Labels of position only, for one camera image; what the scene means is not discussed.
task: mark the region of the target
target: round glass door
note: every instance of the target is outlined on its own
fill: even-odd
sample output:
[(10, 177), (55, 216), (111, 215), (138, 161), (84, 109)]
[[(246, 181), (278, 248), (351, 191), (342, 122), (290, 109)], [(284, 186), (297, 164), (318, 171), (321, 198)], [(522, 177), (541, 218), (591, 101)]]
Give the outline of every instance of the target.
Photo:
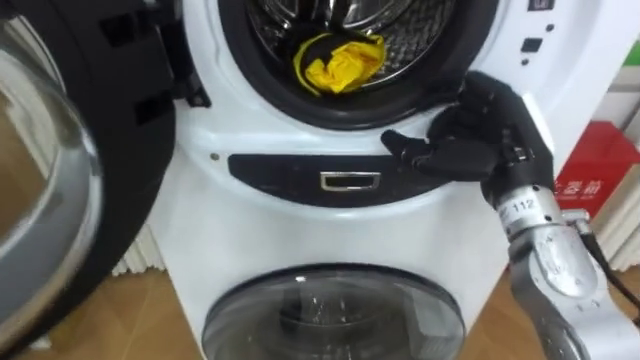
[(101, 210), (95, 147), (40, 44), (0, 22), (0, 353), (75, 274)]
[(454, 359), (465, 328), (455, 300), (412, 274), (335, 265), (270, 274), (211, 310), (209, 360)]

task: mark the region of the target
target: washing machine door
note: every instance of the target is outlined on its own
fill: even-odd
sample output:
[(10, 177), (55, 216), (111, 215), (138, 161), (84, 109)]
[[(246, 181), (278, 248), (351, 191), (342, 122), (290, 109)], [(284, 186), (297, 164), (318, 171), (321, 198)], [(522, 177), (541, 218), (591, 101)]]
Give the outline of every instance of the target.
[(402, 271), (320, 265), (254, 279), (210, 311), (209, 360), (431, 360), (456, 357), (455, 300)]
[(172, 157), (174, 99), (207, 103), (175, 9), (0, 1), (2, 359), (111, 272)]

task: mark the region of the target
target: button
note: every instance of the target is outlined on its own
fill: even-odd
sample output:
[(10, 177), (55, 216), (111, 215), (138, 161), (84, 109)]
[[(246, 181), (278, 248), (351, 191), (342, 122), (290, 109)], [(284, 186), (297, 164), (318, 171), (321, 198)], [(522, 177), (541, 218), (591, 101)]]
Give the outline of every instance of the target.
[(553, 10), (555, 0), (529, 0), (529, 11)]
[(542, 46), (541, 38), (526, 38), (522, 42), (522, 48), (520, 51), (524, 53), (534, 53), (540, 50), (540, 46)]

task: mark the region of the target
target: yellow fabric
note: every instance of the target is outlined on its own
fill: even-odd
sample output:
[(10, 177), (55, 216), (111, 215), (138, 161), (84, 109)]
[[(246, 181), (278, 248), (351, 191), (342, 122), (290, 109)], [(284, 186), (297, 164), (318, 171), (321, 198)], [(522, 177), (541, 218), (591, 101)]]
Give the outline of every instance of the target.
[[(328, 35), (323, 34), (305, 42), (296, 55), (297, 60), (294, 59), (297, 61), (296, 64), (300, 64), (299, 60), (304, 51), (313, 42)], [(321, 59), (314, 60), (304, 69), (304, 78), (313, 86), (305, 81), (301, 81), (301, 83), (316, 95), (319, 95), (317, 89), (334, 94), (358, 89), (380, 70), (385, 61), (386, 54), (382, 36), (371, 35), (369, 38), (375, 43), (352, 41), (336, 48), (331, 52), (331, 60), (328, 64), (324, 64)], [(297, 66), (296, 72), (299, 79), (301, 79), (301, 71)]]
[(307, 81), (305, 80), (304, 76), (302, 75), (302, 70), (300, 69), (300, 63), (302, 62), (302, 57), (304, 56), (304, 53), (307, 51), (309, 46), (311, 46), (311, 44), (313, 44), (314, 42), (318, 41), (319, 39), (322, 39), (323, 37), (329, 36), (329, 35), (331, 35), (331, 34), (324, 33), (324, 34), (320, 34), (320, 35), (318, 35), (316, 37), (313, 37), (313, 38), (305, 41), (304, 43), (302, 43), (302, 45), (300, 45), (300, 49), (298, 49), (298, 52), (296, 53), (296, 56), (293, 57), (293, 64), (294, 64), (294, 68), (296, 70), (296, 76), (298, 77), (298, 81), (300, 81), (300, 84), (302, 84), (309, 91), (314, 93), (316, 96), (320, 96), (320, 92), (318, 90), (314, 89), (313, 86), (311, 86), (311, 85), (309, 85), (307, 83)]

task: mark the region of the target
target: number label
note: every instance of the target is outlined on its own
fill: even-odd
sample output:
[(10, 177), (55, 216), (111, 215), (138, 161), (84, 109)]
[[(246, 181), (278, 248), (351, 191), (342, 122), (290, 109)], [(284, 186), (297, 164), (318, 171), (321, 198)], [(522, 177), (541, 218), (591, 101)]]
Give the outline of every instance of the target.
[(500, 216), (502, 226), (507, 228), (523, 217), (534, 214), (538, 211), (538, 208), (539, 204), (537, 200), (528, 194), (516, 197), (500, 205), (498, 207), (498, 215)]

